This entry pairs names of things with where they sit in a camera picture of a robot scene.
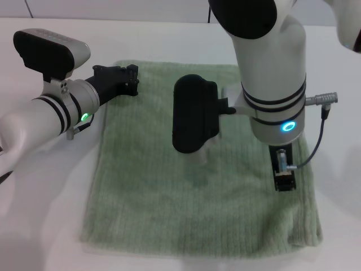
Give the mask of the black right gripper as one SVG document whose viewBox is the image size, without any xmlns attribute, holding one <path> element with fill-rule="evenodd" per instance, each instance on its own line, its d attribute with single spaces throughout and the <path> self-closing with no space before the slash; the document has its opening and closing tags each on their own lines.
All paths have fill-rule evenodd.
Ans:
<svg viewBox="0 0 361 271">
<path fill-rule="evenodd" d="M 286 173 L 281 173 L 279 169 L 279 159 L 278 151 L 284 150 L 286 156 L 286 164 L 293 164 L 293 151 L 292 144 L 287 144 L 284 146 L 270 146 L 270 158 L 272 164 L 272 172 L 275 178 L 275 188 L 276 191 L 293 191 L 296 189 L 296 179 L 293 171 L 287 171 Z"/>
</svg>

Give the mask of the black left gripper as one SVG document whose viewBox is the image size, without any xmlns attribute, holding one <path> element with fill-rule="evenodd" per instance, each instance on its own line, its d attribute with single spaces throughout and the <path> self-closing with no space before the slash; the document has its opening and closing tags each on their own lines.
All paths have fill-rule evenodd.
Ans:
<svg viewBox="0 0 361 271">
<path fill-rule="evenodd" d="M 101 106 L 119 95 L 131 97 L 138 95 L 139 67 L 137 65 L 131 64 L 126 68 L 95 65 L 93 71 L 94 75 L 85 81 L 95 89 Z"/>
</svg>

